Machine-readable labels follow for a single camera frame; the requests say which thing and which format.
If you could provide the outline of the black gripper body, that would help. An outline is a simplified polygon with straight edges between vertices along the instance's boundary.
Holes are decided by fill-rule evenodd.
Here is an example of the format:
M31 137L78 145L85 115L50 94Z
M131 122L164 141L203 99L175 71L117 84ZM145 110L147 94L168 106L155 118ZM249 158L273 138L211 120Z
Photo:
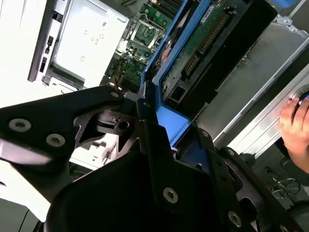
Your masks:
M52 203L48 232L210 232L219 227L211 180L175 161L182 208L169 212L154 201L148 160L138 152L66 186Z

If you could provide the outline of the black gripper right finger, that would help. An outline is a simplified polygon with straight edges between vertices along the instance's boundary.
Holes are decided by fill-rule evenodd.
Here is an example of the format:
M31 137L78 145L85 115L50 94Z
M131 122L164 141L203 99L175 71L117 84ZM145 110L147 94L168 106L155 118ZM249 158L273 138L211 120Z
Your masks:
M228 232L300 232L301 227L231 148L216 150L210 135L197 129L221 222Z

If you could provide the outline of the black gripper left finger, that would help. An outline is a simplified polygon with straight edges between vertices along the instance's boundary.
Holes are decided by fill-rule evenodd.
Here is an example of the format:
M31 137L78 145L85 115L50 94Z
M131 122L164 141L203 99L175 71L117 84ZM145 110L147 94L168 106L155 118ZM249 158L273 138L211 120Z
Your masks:
M107 133L115 134L117 159L134 152L145 155L155 203L178 212L179 179L167 132L158 123L155 96L152 84L132 98L99 86L2 108L1 159L13 164L53 203L72 184L68 169L73 151Z

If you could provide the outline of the person's hand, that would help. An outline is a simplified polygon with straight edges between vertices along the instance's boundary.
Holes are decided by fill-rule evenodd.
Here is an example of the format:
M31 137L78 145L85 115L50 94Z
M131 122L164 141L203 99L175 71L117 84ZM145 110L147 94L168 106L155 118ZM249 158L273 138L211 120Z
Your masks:
M280 132L293 163L309 172L309 99L289 100L280 116Z

